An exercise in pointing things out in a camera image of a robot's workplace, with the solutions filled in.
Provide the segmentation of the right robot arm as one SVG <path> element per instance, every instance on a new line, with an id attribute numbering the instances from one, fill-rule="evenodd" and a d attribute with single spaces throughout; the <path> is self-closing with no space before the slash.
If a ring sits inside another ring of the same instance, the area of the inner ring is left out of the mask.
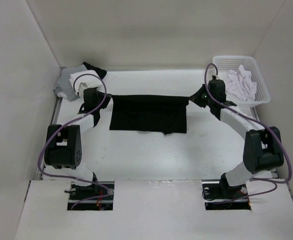
<path id="1" fill-rule="evenodd" d="M 247 194 L 240 193 L 247 181 L 255 180 L 260 172 L 270 171 L 284 164 L 280 130 L 274 126 L 264 126 L 241 112 L 234 102 L 228 101 L 226 86 L 222 80 L 214 78 L 203 84 L 189 100 L 201 108 L 208 107 L 212 115 L 244 139 L 242 162 L 223 173 L 218 183 L 205 184 L 204 199 L 244 199 Z"/>

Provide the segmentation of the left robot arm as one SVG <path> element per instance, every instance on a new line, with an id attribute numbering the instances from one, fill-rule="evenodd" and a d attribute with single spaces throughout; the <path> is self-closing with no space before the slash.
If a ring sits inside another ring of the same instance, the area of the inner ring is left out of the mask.
<path id="1" fill-rule="evenodd" d="M 44 175 L 83 183 L 81 193 L 91 200 L 97 197 L 102 185 L 82 162 L 82 135 L 97 126 L 101 118 L 100 110 L 108 106 L 112 95 L 96 88 L 88 88 L 84 90 L 82 97 L 83 103 L 73 118 L 64 124 L 49 125 L 40 159 L 44 160 L 45 166 L 58 171 L 44 172 Z"/>

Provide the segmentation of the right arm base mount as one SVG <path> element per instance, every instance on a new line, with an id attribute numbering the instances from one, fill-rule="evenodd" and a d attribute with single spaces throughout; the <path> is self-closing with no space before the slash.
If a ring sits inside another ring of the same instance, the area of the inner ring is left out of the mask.
<path id="1" fill-rule="evenodd" d="M 251 210 L 245 184 L 224 189 L 219 181 L 203 181 L 202 198 L 207 211 Z"/>

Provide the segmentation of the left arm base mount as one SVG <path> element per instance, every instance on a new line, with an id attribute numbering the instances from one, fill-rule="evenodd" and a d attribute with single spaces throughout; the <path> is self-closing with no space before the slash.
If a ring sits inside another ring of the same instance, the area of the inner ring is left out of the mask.
<path id="1" fill-rule="evenodd" d="M 68 211 L 112 211 L 114 195 L 109 195 L 107 189 L 94 184 L 81 186 L 72 184 L 68 194 Z"/>

